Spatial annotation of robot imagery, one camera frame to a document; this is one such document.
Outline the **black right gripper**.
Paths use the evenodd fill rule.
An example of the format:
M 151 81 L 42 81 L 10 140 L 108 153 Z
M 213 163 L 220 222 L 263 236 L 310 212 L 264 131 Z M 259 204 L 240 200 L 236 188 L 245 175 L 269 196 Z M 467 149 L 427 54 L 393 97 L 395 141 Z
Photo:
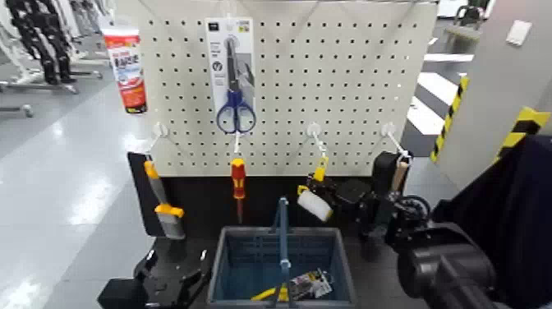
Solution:
M 307 187 L 316 195 L 323 195 L 328 204 L 338 204 L 340 212 L 350 217 L 370 217 L 374 214 L 372 186 L 369 182 L 349 179 L 346 182 L 326 178 L 315 179 L 313 173 L 307 176 Z

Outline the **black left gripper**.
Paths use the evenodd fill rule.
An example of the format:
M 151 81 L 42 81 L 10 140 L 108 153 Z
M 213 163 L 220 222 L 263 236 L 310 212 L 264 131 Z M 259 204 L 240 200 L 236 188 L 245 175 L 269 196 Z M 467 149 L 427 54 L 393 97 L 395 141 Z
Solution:
M 190 308 L 212 277 L 213 254 L 189 240 L 156 239 L 136 266 L 145 279 L 145 308 Z

